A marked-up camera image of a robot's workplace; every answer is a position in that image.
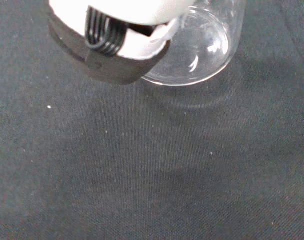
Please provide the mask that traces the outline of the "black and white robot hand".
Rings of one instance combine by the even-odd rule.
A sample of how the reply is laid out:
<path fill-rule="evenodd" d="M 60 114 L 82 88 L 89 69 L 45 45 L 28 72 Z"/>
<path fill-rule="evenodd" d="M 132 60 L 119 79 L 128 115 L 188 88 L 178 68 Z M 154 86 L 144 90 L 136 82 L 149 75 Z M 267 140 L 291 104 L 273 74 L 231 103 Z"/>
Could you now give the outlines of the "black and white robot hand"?
<path fill-rule="evenodd" d="M 128 85 L 168 52 L 190 0 L 48 0 L 48 29 L 88 77 Z"/>

